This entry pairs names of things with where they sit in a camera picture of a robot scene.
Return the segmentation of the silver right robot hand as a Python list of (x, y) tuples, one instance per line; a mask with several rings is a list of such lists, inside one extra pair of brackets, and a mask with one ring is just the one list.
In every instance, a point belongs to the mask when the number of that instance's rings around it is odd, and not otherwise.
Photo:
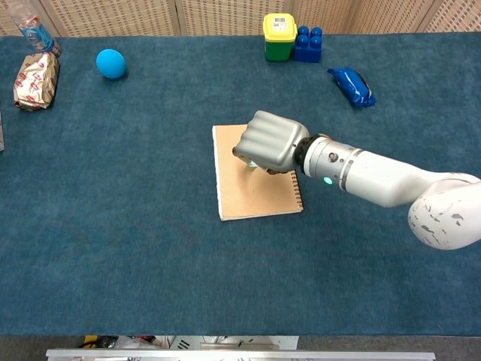
[(295, 149), (310, 133), (301, 123), (267, 111), (255, 112), (232, 153), (269, 174), (294, 170)]

